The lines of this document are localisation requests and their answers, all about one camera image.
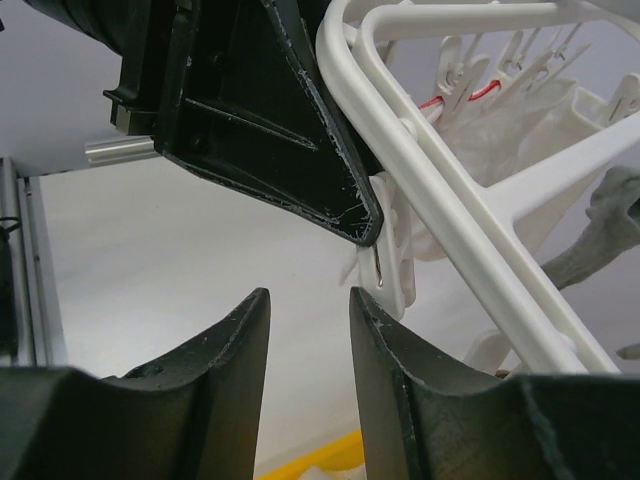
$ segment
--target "black plastic housing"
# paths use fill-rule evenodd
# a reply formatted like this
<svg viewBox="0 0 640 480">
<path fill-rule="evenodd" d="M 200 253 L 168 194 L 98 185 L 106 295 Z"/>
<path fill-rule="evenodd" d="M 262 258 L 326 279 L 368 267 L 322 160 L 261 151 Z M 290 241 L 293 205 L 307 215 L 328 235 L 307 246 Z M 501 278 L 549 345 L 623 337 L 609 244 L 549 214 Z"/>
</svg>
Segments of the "black plastic housing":
<svg viewBox="0 0 640 480">
<path fill-rule="evenodd" d="M 380 171 L 325 88 L 328 0 L 29 0 L 122 55 L 111 122 L 188 171 L 372 245 Z"/>
</svg>

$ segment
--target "plastic clip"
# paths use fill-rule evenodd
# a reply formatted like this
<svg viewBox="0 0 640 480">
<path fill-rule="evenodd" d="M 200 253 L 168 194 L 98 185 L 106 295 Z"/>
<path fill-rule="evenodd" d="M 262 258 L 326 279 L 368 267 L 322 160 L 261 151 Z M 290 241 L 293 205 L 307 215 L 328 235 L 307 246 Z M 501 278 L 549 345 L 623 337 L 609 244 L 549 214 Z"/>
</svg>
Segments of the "plastic clip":
<svg viewBox="0 0 640 480">
<path fill-rule="evenodd" d="M 531 86 L 529 90 L 531 93 L 537 92 L 542 87 L 547 85 L 549 82 L 557 78 L 558 75 L 560 75 L 564 70 L 566 70 L 567 67 L 573 64 L 578 58 L 580 58 L 584 54 L 584 52 L 586 52 L 589 49 L 591 44 L 587 43 L 578 47 L 576 51 L 573 53 L 573 55 L 569 57 L 566 56 L 566 52 L 567 52 L 567 49 L 569 48 L 569 44 L 571 43 L 571 41 L 573 40 L 576 33 L 578 32 L 578 30 L 580 30 L 581 27 L 582 27 L 582 23 L 578 23 L 575 27 L 573 27 L 571 32 L 569 32 L 569 35 L 567 35 L 567 37 L 560 44 L 560 46 L 554 49 L 554 45 L 558 37 L 560 36 L 560 33 L 562 33 L 563 29 L 562 27 L 560 27 L 556 31 L 555 35 L 551 39 L 551 42 L 549 43 L 549 46 L 547 47 L 547 51 L 553 52 L 552 59 L 560 59 L 562 63 L 560 65 L 552 67 L 551 61 L 549 61 L 549 63 L 542 70 L 545 73 L 545 75 L 542 78 L 538 77 L 534 82 L 534 84 Z"/>
<path fill-rule="evenodd" d="M 483 106 L 485 112 L 499 108 L 518 92 L 528 90 L 538 78 L 540 72 L 544 70 L 551 57 L 553 57 L 553 52 L 548 50 L 539 55 L 530 65 L 523 67 L 522 62 L 526 58 L 530 47 L 529 43 L 532 43 L 532 41 L 527 42 L 523 51 L 519 52 L 523 38 L 524 32 L 518 30 L 514 32 L 505 46 L 498 60 L 495 73 L 495 78 L 500 82 L 500 91 Z M 509 71 L 512 68 L 517 68 L 518 73 L 512 75 Z"/>
<path fill-rule="evenodd" d="M 462 56 L 462 37 L 454 35 L 443 40 L 436 82 L 436 96 L 442 97 L 444 107 L 440 124 L 454 121 L 469 102 L 491 59 L 488 55 L 473 56 L 482 35 L 476 35 Z"/>
<path fill-rule="evenodd" d="M 638 110 L 640 110 L 640 75 L 630 73 L 622 78 L 604 111 L 604 126 L 613 125 Z"/>
<path fill-rule="evenodd" d="M 358 248 L 359 283 L 399 321 L 416 299 L 411 211 L 388 173 L 370 180 L 384 213 L 384 224 L 373 247 Z"/>
</svg>

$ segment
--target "white plastic frame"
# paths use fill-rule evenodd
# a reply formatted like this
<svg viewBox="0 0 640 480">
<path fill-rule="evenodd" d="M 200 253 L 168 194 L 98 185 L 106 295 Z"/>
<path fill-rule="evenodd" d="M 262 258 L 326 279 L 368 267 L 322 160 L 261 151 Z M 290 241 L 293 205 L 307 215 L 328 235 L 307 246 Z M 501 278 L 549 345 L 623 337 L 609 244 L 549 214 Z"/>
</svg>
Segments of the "white plastic frame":
<svg viewBox="0 0 640 480">
<path fill-rule="evenodd" d="M 343 24 L 358 18 L 360 28 L 348 42 Z M 637 24 L 584 2 L 376 6 L 373 1 L 334 0 L 316 41 L 320 71 L 334 99 L 534 373 L 619 372 L 517 239 L 513 224 L 637 143 L 640 116 L 484 189 L 407 97 L 375 42 L 601 19 L 615 21 L 639 38 Z M 407 132 L 407 123 L 417 140 Z"/>
</svg>

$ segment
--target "gray fabric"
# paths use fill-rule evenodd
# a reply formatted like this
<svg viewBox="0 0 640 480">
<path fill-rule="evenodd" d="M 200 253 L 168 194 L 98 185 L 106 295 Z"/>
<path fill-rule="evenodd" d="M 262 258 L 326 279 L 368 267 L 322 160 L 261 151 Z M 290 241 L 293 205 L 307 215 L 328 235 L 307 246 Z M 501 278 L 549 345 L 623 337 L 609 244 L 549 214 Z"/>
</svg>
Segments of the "gray fabric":
<svg viewBox="0 0 640 480">
<path fill-rule="evenodd" d="M 640 244 L 640 170 L 609 169 L 586 213 L 591 222 L 576 243 L 542 266 L 559 290 L 586 280 Z"/>
</svg>

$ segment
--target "black plastic bracket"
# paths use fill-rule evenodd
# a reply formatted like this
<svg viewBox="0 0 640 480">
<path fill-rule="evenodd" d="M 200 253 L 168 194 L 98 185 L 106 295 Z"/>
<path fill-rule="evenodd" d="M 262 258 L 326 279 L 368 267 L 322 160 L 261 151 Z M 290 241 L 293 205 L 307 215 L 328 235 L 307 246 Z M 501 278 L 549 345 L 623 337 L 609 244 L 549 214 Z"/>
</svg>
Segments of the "black plastic bracket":
<svg viewBox="0 0 640 480">
<path fill-rule="evenodd" d="M 372 245 L 380 166 L 314 56 L 328 2 L 133 3 L 112 123 L 202 178 Z"/>
<path fill-rule="evenodd" d="M 640 380 L 477 372 L 351 293 L 369 480 L 640 478 Z"/>
<path fill-rule="evenodd" d="M 0 479 L 253 479 L 270 303 L 123 378 L 0 369 Z"/>
</svg>

